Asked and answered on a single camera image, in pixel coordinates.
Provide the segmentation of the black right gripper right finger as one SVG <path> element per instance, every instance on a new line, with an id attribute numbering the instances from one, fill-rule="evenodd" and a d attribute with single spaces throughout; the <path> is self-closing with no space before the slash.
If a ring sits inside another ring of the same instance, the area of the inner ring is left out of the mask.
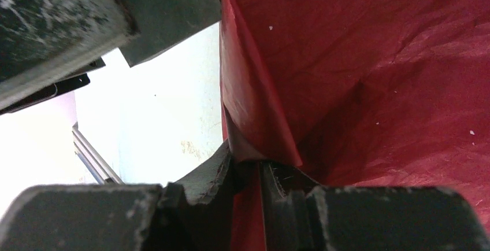
<path id="1" fill-rule="evenodd" d="M 318 185 L 296 167 L 259 163 L 266 250 L 325 250 L 307 194 Z"/>

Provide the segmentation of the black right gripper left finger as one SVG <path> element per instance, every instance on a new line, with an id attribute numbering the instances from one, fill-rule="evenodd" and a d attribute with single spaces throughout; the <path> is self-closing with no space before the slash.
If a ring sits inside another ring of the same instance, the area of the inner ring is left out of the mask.
<path id="1" fill-rule="evenodd" d="M 227 141 L 162 196 L 166 250 L 229 250 L 235 170 Z"/>

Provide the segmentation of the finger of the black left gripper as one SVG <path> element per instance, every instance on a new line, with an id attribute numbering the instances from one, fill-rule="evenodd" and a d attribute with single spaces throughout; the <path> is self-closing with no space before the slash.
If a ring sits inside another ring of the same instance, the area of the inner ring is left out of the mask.
<path id="1" fill-rule="evenodd" d="M 1 0 L 1 108 L 55 89 L 138 32 L 125 0 Z"/>
<path id="2" fill-rule="evenodd" d="M 126 0 L 140 34 L 120 51 L 130 67 L 147 62 L 221 20 L 221 0 Z"/>

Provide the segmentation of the red wrapping paper sheet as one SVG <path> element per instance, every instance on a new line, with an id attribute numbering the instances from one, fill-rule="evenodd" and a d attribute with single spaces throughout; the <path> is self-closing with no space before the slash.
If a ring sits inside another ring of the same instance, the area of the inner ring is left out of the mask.
<path id="1" fill-rule="evenodd" d="M 436 186 L 484 233 L 403 222 L 489 249 L 489 0 L 222 0 L 223 132 L 238 161 L 318 183 Z"/>

